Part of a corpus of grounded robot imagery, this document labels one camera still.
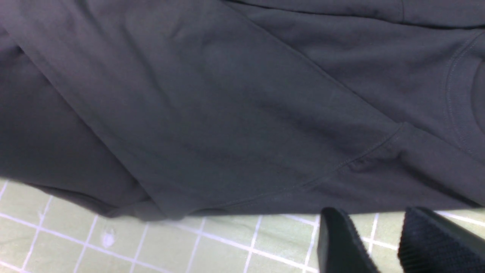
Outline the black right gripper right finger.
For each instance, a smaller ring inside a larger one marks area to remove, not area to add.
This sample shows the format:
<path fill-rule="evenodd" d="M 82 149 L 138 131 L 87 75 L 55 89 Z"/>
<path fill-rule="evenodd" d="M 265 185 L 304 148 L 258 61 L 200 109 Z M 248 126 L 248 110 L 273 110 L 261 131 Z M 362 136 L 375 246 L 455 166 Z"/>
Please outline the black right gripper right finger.
<path fill-rule="evenodd" d="M 405 211 L 398 258 L 405 273 L 483 273 L 483 238 L 424 207 Z"/>

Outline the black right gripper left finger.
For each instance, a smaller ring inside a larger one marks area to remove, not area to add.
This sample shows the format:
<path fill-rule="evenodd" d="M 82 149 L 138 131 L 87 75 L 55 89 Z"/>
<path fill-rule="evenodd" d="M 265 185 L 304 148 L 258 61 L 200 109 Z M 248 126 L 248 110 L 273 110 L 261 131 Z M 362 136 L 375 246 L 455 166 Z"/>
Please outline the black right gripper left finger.
<path fill-rule="evenodd" d="M 348 214 L 331 207 L 321 211 L 318 265 L 321 273 L 379 272 Z"/>

